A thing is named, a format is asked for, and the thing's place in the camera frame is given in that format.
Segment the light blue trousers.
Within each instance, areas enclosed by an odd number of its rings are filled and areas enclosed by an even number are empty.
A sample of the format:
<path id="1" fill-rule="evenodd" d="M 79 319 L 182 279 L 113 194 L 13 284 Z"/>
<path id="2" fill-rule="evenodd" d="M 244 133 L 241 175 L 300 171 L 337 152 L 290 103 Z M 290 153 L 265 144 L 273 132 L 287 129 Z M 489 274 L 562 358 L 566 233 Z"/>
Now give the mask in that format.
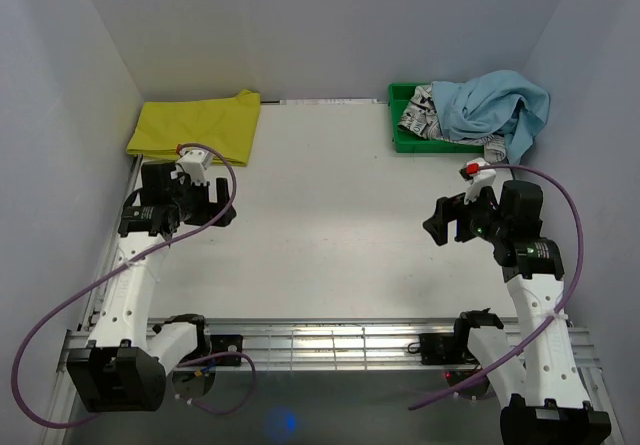
<path id="1" fill-rule="evenodd" d="M 544 129 L 550 96 L 520 73 L 501 70 L 465 83 L 434 81 L 442 135 L 453 141 L 504 138 L 506 160 L 519 164 Z"/>

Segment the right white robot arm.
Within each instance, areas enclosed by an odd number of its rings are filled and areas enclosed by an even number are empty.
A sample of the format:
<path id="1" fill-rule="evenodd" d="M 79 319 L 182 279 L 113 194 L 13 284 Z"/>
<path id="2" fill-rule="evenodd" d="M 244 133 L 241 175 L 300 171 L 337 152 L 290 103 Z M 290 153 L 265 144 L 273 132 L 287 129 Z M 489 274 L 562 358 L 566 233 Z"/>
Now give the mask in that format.
<path id="1" fill-rule="evenodd" d="M 602 444 L 612 425 L 596 410 L 582 383 L 571 347 L 561 300 L 564 266 L 552 240 L 542 237 L 543 192 L 533 183 L 510 180 L 499 195 L 484 186 L 437 200 L 424 229 L 435 243 L 481 238 L 494 259 L 514 303 L 522 346 L 510 357 L 502 322 L 489 311 L 463 313 L 451 347 L 464 362 L 486 370 L 500 406 L 505 444 Z"/>

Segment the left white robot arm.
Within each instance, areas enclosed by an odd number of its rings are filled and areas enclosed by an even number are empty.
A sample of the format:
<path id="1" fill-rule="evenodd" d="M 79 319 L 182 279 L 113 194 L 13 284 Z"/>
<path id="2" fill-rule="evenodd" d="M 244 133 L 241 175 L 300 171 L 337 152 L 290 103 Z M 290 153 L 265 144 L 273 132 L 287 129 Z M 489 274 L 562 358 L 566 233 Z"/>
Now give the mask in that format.
<path id="1" fill-rule="evenodd" d="M 198 314 L 173 316 L 147 335 L 152 295 L 179 227 L 226 227 L 236 216 L 226 179 L 215 181 L 216 198 L 209 198 L 205 171 L 211 161 L 211 153 L 191 149 L 177 161 L 145 163 L 140 188 L 124 202 L 116 253 L 123 270 L 108 282 L 86 345 L 71 350 L 66 361 L 91 413 L 155 411 L 172 370 L 211 355 L 212 341 Z"/>

